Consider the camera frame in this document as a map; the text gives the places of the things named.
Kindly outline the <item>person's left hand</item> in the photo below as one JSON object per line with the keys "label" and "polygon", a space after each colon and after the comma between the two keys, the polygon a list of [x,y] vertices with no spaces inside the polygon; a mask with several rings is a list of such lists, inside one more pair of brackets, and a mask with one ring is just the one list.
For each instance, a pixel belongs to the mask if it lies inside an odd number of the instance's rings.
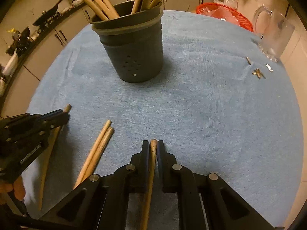
{"label": "person's left hand", "polygon": [[22,176],[19,176],[13,184],[1,182],[0,184],[0,193],[1,193],[1,202],[0,204],[5,204],[5,200],[3,199],[3,194],[9,193],[13,191],[14,196],[19,200],[23,201],[26,195],[26,190],[23,185]]}

